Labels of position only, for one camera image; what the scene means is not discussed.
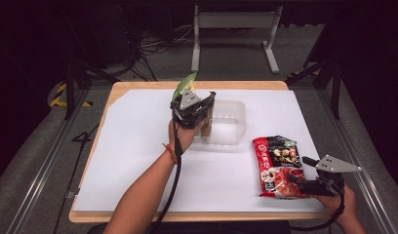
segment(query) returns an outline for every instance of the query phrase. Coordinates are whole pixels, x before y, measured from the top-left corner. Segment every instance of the green leaf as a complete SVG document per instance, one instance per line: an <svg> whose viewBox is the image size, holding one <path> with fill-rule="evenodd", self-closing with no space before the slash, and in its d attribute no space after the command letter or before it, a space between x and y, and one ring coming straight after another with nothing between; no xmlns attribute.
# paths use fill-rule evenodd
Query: green leaf
<svg viewBox="0 0 398 234"><path fill-rule="evenodd" d="M178 86L176 87L176 90L174 92L173 98L172 100L174 100L178 95L181 95L181 93L185 90L185 89L189 89L191 91L194 91L194 81L196 78L196 74L197 72L193 72L192 74L186 76L183 80L181 80L178 84Z"/></svg>

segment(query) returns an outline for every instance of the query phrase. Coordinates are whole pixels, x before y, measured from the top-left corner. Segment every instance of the snack bag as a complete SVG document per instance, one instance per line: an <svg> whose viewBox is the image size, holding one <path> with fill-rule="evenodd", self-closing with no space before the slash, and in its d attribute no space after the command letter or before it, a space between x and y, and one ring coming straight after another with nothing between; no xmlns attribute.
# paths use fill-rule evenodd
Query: snack bag
<svg viewBox="0 0 398 234"><path fill-rule="evenodd" d="M282 136L259 137L253 140L259 162L262 193L259 196L275 198L303 198L296 184L287 174L304 179L297 143Z"/></svg>

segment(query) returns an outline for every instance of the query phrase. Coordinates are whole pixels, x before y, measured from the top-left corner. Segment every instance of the wrist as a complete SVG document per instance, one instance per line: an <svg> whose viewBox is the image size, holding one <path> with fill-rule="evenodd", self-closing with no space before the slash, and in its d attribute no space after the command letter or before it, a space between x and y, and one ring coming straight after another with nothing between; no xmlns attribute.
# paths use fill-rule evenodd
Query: wrist
<svg viewBox="0 0 398 234"><path fill-rule="evenodd" d="M166 150L164 153L168 153L169 154L169 158L172 159L172 161L174 162L175 165L178 164L178 157L175 154L175 147L172 148L172 146L170 144L163 144L163 146L165 146Z"/></svg>
<svg viewBox="0 0 398 234"><path fill-rule="evenodd" d="M336 220L336 224L344 233L363 233L364 231L357 216L341 216Z"/></svg>
<svg viewBox="0 0 398 234"><path fill-rule="evenodd" d="M175 142L174 141L170 141L169 142L169 146L172 148L173 151L175 151Z"/></svg>

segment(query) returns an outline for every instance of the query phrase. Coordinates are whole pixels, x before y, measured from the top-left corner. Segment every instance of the wooden table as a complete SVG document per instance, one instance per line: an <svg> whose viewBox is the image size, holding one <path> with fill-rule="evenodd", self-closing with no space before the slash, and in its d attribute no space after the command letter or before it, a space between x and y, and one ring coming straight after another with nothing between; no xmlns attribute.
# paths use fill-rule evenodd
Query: wooden table
<svg viewBox="0 0 398 234"><path fill-rule="evenodd" d="M118 98L132 89L174 89L179 82L119 82L116 83L106 103L106 108L100 120L99 130L91 149L86 169L81 178L79 187L95 153L100 132L106 118L106 110ZM288 90L282 81L196 81L195 89L212 90ZM76 212L72 208L69 218L72 222L108 222L112 212ZM309 219L324 218L322 213L167 213L164 221L213 221L213 220L273 220L273 219Z"/></svg>

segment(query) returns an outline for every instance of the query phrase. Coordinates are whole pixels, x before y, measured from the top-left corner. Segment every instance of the hand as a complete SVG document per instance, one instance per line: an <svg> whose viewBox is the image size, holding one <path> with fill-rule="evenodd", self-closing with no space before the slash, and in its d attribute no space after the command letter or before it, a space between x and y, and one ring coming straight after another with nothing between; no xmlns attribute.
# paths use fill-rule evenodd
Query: hand
<svg viewBox="0 0 398 234"><path fill-rule="evenodd" d="M200 130L202 126L203 121L198 124L194 129L184 129L180 127L178 123L176 123L178 138L180 140L180 145L183 152L186 151L186 149L192 144L196 133ZM172 120L169 123L169 144L173 149L175 149L175 136Z"/></svg>
<svg viewBox="0 0 398 234"><path fill-rule="evenodd" d="M330 216L334 215L339 206L339 196L329 197L313 195L312 197L323 204ZM347 185L344 186L344 204L344 212L337 218L336 224L342 228L344 233L351 233L351 231L355 230L357 230L357 232L353 233L363 233L364 229L357 218L355 193Z"/></svg>

